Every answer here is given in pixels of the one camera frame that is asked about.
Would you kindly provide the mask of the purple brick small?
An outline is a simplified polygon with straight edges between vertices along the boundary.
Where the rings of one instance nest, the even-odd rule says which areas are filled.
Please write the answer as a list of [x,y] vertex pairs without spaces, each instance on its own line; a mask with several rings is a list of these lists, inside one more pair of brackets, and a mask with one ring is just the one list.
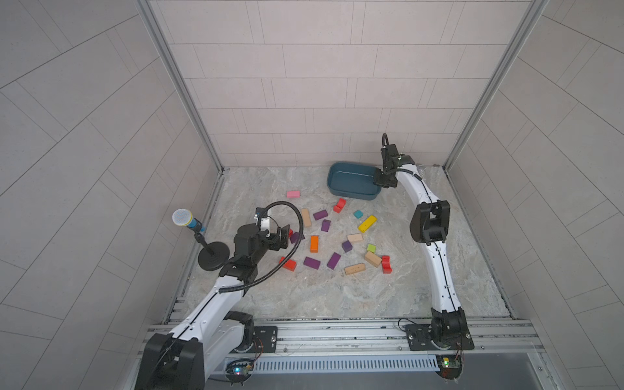
[[324,219],[322,222],[321,231],[328,232],[331,227],[331,221],[329,219]]

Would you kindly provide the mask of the small purple cube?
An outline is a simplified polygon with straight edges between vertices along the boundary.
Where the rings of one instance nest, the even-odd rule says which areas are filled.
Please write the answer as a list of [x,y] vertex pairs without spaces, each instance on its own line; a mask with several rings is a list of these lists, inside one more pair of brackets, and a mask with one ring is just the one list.
[[345,241],[342,243],[342,248],[344,250],[344,252],[348,253],[349,251],[351,251],[353,249],[353,246],[351,244],[350,241]]

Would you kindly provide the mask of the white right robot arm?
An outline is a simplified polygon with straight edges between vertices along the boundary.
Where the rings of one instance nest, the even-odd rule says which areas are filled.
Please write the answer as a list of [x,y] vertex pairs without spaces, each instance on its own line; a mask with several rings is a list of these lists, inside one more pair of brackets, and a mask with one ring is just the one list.
[[465,311],[453,285],[447,257],[451,206],[429,189],[414,160],[401,154],[395,144],[389,144],[386,135],[382,137],[380,153],[382,167],[374,173],[374,184],[385,189],[402,185],[415,206],[409,233],[421,245],[427,258],[432,290],[432,344],[438,349],[473,349]]

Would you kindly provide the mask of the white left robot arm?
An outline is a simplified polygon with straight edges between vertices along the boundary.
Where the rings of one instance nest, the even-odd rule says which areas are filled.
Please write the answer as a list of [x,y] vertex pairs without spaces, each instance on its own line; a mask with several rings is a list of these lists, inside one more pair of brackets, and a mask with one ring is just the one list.
[[141,358],[136,389],[203,389],[208,377],[234,349],[253,344],[252,315],[236,312],[258,274],[258,264],[269,250],[289,245],[290,227],[268,231],[266,223],[247,224],[235,235],[236,251],[220,241],[206,243],[198,263],[205,271],[218,271],[214,287],[180,324],[167,334],[147,341]]

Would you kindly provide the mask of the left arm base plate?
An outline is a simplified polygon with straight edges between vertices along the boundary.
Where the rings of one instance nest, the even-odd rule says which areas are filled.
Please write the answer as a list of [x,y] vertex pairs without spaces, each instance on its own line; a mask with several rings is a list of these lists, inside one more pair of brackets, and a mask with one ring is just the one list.
[[253,335],[245,334],[241,345],[232,352],[236,354],[273,354],[276,352],[279,329],[275,326],[255,327]]

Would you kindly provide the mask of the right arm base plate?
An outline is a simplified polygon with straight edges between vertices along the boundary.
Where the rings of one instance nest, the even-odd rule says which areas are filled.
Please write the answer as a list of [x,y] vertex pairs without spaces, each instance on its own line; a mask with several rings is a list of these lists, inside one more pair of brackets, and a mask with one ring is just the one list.
[[407,323],[401,328],[406,333],[410,351],[457,352],[475,348],[471,333],[467,331],[442,330],[437,325],[419,323]]

